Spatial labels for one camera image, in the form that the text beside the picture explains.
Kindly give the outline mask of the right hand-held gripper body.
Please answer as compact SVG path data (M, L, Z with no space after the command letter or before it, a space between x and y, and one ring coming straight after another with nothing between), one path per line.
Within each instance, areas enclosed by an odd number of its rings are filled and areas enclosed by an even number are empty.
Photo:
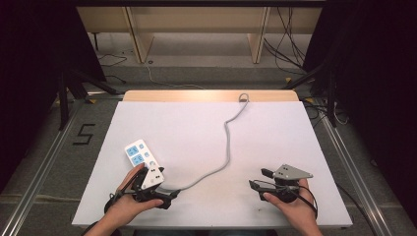
M301 179L314 177L313 174L288 164L282 164L273 172L274 177L270 179L274 181L273 184L275 185L276 190L273 192L260 192L260 198L262 201L265 200L264 193L270 193L285 203L292 203L299 195L299 181Z

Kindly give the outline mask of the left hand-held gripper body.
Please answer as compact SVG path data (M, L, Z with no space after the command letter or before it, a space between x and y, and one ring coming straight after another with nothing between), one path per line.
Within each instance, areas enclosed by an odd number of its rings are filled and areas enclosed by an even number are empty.
M142 168L136 174L136 178L132 184L134 200L138 203L143 203L150 200L159 199L163 201L163 204L158 208L169 209L171 206L171 201L166 199L167 195L156 190L162 182L163 176L158 168Z

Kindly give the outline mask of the white power strip blue sockets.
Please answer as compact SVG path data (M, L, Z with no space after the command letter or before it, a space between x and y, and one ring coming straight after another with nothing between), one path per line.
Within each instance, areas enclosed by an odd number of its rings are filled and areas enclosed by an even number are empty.
M142 163L146 168L160 167L144 140L137 140L127 145L124 151L134 167Z

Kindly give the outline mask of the person's left hand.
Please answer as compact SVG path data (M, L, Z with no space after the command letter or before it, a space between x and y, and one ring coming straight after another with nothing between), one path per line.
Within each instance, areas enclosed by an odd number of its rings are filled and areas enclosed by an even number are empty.
M112 227L124 226L143 211L162 204L163 201L159 199L138 203L131 196L125 195L109 208L103 220Z

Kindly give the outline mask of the person's right hand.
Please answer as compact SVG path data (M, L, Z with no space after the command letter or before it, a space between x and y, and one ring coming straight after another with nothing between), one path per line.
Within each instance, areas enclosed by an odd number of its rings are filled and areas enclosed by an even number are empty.
M293 227L295 220L301 217L314 217L316 219L314 210L308 206L308 204L312 204L314 202L312 195L309 193L308 181L306 179L301 179L299 181L299 185L301 187L299 194L306 200L306 202L297 199L293 203L285 203L270 193L264 193L264 198L269 203L276 206L285 215L286 219Z

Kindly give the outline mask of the white table board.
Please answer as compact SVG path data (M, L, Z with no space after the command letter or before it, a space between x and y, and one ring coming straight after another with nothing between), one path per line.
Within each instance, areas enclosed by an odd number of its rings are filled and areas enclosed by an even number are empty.
M117 105L73 223L88 226L132 165L124 148L144 140L164 167L166 189L180 190L169 209L141 213L134 228L261 229L287 221L261 201L249 181L262 168L289 164L309 181L322 227L350 226L303 104L289 102L121 102Z

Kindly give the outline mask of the black metal stand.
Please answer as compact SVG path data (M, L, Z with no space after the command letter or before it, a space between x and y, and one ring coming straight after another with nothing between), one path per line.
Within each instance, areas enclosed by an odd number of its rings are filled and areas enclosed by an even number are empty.
M284 89L295 89L311 79L314 79L316 83L320 85L327 86L327 118L333 127L336 126L336 116L334 115L335 111L335 79L332 65L329 61L324 61L317 68L313 69L311 72L308 72L306 75L303 75L301 78L295 82L287 84Z
M58 77L58 97L60 101L61 118L59 127L60 131L62 131L68 124L70 117L67 91L69 91L75 99L86 100L88 97L88 92L83 86L83 82L87 82L112 95L120 94L120 91L105 85L103 82L80 70L69 69L63 72Z

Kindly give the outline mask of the black curtain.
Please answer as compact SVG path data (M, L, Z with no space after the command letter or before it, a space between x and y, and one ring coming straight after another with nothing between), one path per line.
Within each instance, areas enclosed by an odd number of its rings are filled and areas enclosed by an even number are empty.
M105 79L77 8L64 0L0 0L0 192L25 157L59 80Z
M306 71L348 22L356 32L337 52L336 98L417 227L417 0L326 0Z

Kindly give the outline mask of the light wooden bench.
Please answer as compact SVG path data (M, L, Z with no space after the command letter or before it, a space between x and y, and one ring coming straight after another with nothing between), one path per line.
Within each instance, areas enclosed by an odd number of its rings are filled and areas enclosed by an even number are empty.
M258 64L268 33L314 32L322 9L307 7L79 7L88 32L127 32L137 61L146 61L159 32L245 33Z

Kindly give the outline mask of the aluminium floor rail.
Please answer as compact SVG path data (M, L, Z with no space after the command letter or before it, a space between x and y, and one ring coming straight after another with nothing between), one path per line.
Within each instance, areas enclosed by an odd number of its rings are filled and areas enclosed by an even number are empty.
M340 184L337 188L344 193L361 212L369 225L374 236L392 236L392 232L387 225L383 212L377 205L371 191L365 183L364 178L354 160L348 151L342 136L336 127L333 127L327 118L327 109L325 104L316 98L308 98L307 102L318 112L318 121L315 126L322 123L328 133L328 136L337 152L337 155L349 177L357 198L354 198L347 190L343 189Z
M0 193L0 236L80 236L72 224L120 98L70 101L60 126L53 103L26 156Z

